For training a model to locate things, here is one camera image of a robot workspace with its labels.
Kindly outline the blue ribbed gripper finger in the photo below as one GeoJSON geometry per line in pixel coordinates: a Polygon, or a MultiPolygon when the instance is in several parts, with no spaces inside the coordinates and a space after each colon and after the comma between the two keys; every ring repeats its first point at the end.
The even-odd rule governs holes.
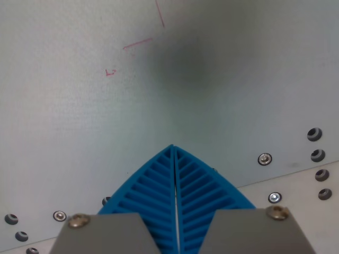
{"type": "Polygon", "coordinates": [[[152,157],[97,215],[75,214],[51,253],[178,253],[174,146],[152,157]]]}
{"type": "Polygon", "coordinates": [[[314,253],[287,207],[255,207],[200,159],[174,148],[181,253],[314,253]]]}

